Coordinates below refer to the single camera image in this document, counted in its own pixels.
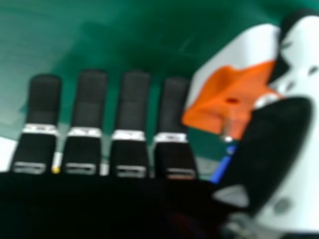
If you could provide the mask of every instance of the red hole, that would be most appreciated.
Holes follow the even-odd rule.
[[[235,99],[235,98],[227,98],[226,102],[229,104],[238,104],[239,100]]]

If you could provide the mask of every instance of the orange object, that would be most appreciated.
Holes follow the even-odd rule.
[[[266,62],[243,70],[224,66],[206,81],[195,103],[186,109],[182,121],[185,125],[215,134],[227,128],[228,135],[240,139],[255,101],[274,90],[267,80],[274,62]]]

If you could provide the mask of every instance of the robotic hand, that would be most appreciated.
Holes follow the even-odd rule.
[[[269,86],[285,99],[265,95],[256,102],[221,189],[214,194],[219,201],[245,208],[252,219],[248,223],[248,217],[232,217],[226,225],[231,238],[319,238],[317,27],[319,13],[311,10],[297,11],[282,22]],[[241,226],[235,226],[236,220]]]

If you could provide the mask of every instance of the green background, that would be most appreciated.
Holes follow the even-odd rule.
[[[38,73],[63,79],[60,129],[71,118],[77,75],[85,68],[109,73],[104,132],[112,133],[121,75],[152,74],[147,137],[155,133],[161,83],[192,74],[244,29],[278,25],[318,0],[0,0],[0,135],[18,139],[28,81]],[[194,152],[220,160],[218,136],[190,129]],[[108,155],[106,140],[104,155]]]

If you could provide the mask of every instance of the green surface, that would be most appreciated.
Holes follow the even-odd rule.
[[[152,141],[160,87],[168,75],[191,77],[244,29],[278,24],[317,0],[0,0],[0,135],[17,139],[25,120],[28,80],[38,73],[63,78],[60,128],[68,129],[76,77],[85,68],[110,74],[104,132],[111,134],[123,71],[153,75],[148,111]],[[197,156],[219,160],[218,137],[192,130]]]

